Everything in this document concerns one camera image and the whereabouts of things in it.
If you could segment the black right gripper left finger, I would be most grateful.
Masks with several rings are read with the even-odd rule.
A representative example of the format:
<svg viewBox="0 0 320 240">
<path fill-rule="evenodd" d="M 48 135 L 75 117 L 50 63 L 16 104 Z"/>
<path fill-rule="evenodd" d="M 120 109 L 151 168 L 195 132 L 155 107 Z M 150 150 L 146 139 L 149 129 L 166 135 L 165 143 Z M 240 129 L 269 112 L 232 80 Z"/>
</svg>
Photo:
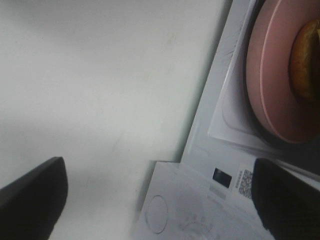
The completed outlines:
<svg viewBox="0 0 320 240">
<path fill-rule="evenodd" d="M 64 159 L 52 157 L 0 190 L 0 238 L 47 240 L 65 207 Z"/>
</svg>

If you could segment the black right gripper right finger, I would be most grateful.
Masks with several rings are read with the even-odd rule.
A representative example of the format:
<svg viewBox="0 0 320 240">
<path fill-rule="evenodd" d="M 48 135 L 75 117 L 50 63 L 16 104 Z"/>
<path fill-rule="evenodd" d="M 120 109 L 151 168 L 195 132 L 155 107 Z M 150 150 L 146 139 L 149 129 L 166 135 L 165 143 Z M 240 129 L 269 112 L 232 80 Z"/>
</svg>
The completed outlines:
<svg viewBox="0 0 320 240">
<path fill-rule="evenodd" d="M 265 158 L 255 160 L 252 201 L 276 240 L 320 238 L 320 192 Z"/>
</svg>

